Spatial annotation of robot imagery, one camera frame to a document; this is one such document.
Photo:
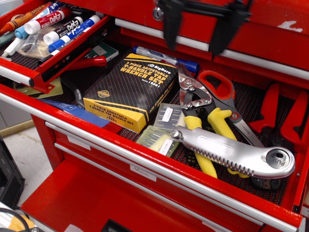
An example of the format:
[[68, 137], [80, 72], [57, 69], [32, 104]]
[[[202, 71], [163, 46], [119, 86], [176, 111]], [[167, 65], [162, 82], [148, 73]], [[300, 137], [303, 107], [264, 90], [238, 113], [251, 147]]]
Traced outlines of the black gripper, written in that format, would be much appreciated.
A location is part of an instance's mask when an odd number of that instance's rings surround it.
[[209, 45], [214, 56], [221, 54], [232, 41], [242, 22], [251, 16], [253, 1], [244, 4], [234, 0], [224, 6], [192, 0], [158, 0], [156, 5], [164, 13], [163, 37], [169, 49], [174, 50], [181, 25], [182, 12], [217, 18], [217, 23]]

